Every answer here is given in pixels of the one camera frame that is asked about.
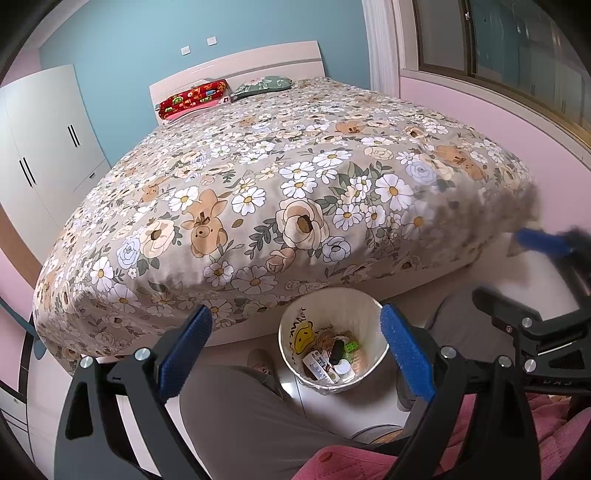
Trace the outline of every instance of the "bed headboard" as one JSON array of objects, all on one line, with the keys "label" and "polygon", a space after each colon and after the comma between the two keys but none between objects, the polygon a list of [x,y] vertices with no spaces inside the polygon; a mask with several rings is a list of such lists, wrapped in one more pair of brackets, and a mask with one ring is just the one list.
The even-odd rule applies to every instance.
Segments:
[{"label": "bed headboard", "polygon": [[[226,79],[232,89],[247,80],[282,75],[292,80],[324,76],[324,66],[316,40],[283,43],[226,55],[175,73],[150,85],[152,104],[188,90],[203,78]],[[158,124],[162,120],[155,112]]]}]

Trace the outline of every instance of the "white wardrobe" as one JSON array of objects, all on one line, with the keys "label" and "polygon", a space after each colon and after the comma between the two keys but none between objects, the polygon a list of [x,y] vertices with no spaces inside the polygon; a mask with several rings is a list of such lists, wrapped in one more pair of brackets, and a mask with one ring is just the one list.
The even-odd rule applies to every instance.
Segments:
[{"label": "white wardrobe", "polygon": [[109,168],[72,65],[0,89],[0,203],[39,262]]}]

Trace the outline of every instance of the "trash can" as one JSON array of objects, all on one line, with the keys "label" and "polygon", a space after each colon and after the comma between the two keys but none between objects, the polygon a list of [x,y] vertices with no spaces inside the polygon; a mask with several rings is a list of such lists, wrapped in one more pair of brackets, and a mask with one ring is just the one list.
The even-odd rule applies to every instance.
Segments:
[{"label": "trash can", "polygon": [[[297,380],[322,395],[353,388],[367,377],[388,352],[379,325],[382,306],[371,296],[353,288],[324,288],[308,293],[287,307],[279,325],[279,347],[283,360]],[[347,383],[322,385],[304,372],[303,358],[318,331],[332,327],[350,331],[363,355],[363,365]]]}]

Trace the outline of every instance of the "blue wall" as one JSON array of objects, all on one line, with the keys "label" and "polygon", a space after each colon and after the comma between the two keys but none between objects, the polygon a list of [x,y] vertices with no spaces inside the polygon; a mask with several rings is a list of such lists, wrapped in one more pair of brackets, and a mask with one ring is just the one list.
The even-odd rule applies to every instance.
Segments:
[{"label": "blue wall", "polygon": [[[157,126],[152,83],[238,51],[303,40],[318,41],[328,76],[369,88],[361,0],[90,0],[41,47],[41,66],[74,64],[114,165]],[[182,56],[185,45],[191,53]]]}]

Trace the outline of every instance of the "floral bedspread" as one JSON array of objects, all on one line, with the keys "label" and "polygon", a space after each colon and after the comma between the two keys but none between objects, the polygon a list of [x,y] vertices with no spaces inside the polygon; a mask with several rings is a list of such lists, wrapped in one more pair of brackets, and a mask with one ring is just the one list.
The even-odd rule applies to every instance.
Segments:
[{"label": "floral bedspread", "polygon": [[129,353],[200,303],[220,329],[311,290],[447,264],[522,226],[534,200],[519,159],[474,129],[303,80],[128,153],[65,225],[35,325],[74,367]]}]

